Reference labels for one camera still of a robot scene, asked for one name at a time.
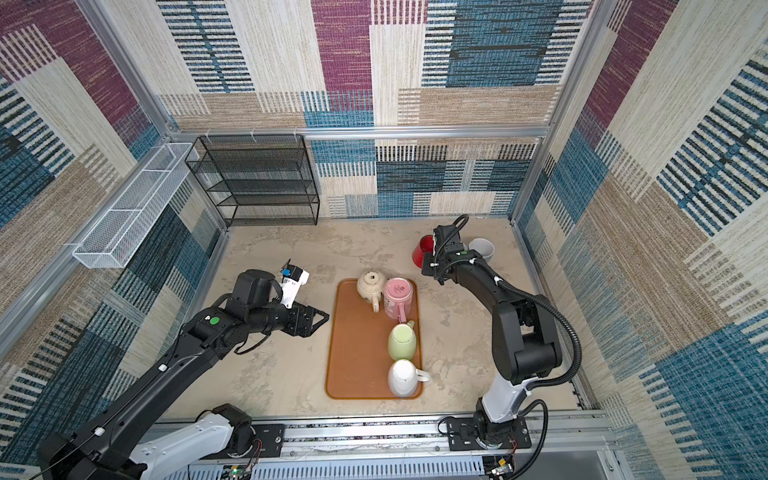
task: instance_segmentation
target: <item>beige marbled surface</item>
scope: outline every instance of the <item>beige marbled surface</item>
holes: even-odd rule
[[[474,410],[491,385],[491,316],[467,290],[454,283],[440,286],[422,276],[411,261],[421,236],[453,218],[408,220],[328,220],[317,226],[237,227],[206,302],[230,292],[237,275],[249,268],[277,273],[289,258],[310,272],[297,301],[331,313],[340,280],[377,269],[388,277],[404,276],[419,291],[422,355],[433,380],[413,400],[334,400],[325,391],[331,325],[309,339],[273,334],[259,349],[230,354],[203,374],[168,409],[165,418],[188,418],[204,409],[232,403],[253,416],[356,415],[397,412]],[[494,270],[532,291],[520,250],[507,220],[471,218],[462,241],[484,237],[494,243]],[[249,345],[261,335],[252,335]],[[572,386],[535,390],[550,409],[575,409]]]

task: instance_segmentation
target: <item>brown tray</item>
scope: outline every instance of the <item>brown tray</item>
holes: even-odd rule
[[[419,295],[413,286],[413,303],[408,320],[414,320],[416,354],[411,359],[422,368],[422,340],[419,336]],[[333,307],[333,331],[328,352],[326,393],[332,399],[400,399],[389,390],[389,367],[395,362],[387,353],[389,333],[397,320],[384,313],[383,304],[374,313],[370,303],[357,293],[357,279],[339,282]],[[422,383],[408,399],[422,394]]]

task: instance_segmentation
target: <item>cup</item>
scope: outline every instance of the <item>cup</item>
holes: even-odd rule
[[[400,398],[410,397],[416,392],[419,382],[429,380],[432,380],[432,376],[417,369],[408,360],[398,360],[389,368],[389,390]]]
[[[410,360],[416,354],[416,332],[413,331],[415,322],[395,325],[389,333],[386,349],[393,360]]]
[[[493,253],[496,251],[493,243],[491,243],[490,240],[486,240],[485,238],[475,238],[473,241],[469,242],[469,249],[480,253],[483,260],[486,262],[491,260]]]
[[[408,321],[413,301],[413,286],[404,278],[391,278],[384,286],[384,312],[389,318]]]
[[[379,312],[379,302],[385,285],[386,277],[375,270],[365,272],[357,279],[357,293],[373,305],[374,313]]]
[[[416,245],[416,248],[413,249],[413,253],[411,253],[411,258],[413,259],[413,263],[418,267],[421,268],[424,264],[424,254],[427,252],[431,252],[435,249],[435,238],[432,235],[425,235],[422,237],[421,240],[419,240],[419,245]]]

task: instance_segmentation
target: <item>mug handle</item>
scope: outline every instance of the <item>mug handle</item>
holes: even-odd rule
[[[432,376],[431,375],[429,375],[424,370],[419,370],[419,369],[416,369],[416,378],[420,382],[429,382],[430,380],[432,380]]]

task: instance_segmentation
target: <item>pink mug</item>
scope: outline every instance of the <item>pink mug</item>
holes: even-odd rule
[[[400,323],[407,322],[412,301],[413,286],[408,280],[399,277],[389,279],[384,286],[384,312],[389,318]]]

